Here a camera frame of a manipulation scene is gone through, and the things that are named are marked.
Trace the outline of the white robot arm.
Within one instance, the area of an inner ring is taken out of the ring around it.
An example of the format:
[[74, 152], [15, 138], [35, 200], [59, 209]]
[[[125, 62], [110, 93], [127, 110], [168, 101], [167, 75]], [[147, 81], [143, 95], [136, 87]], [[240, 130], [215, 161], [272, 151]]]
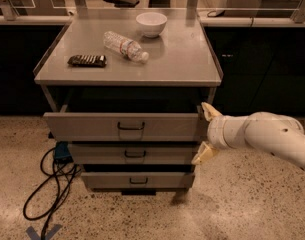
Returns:
[[200, 165], [223, 149], [253, 148], [305, 171], [305, 134], [298, 120], [268, 112], [227, 116], [209, 103], [203, 102], [201, 106], [209, 122], [207, 140], [200, 144], [193, 165]]

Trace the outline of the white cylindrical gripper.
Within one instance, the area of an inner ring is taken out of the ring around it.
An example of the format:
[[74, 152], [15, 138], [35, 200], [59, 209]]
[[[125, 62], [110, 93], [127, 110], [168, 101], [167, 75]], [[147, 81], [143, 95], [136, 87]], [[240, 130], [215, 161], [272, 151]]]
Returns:
[[205, 119], [210, 122], [207, 130], [208, 142], [202, 142], [192, 159], [193, 165], [201, 165], [213, 158], [218, 149], [246, 148], [244, 124], [247, 116], [221, 116], [221, 113], [207, 102], [201, 103]]

